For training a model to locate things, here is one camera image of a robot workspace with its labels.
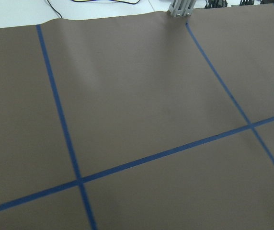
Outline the aluminium frame post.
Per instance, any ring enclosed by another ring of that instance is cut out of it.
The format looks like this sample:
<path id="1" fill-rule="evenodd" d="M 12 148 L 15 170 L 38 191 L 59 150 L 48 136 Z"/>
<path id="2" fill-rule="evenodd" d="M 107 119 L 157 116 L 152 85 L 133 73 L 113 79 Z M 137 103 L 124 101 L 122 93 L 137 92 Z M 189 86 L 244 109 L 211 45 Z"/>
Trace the aluminium frame post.
<path id="1" fill-rule="evenodd" d="M 196 0 L 173 0 L 167 10 L 172 17 L 191 16 Z"/>

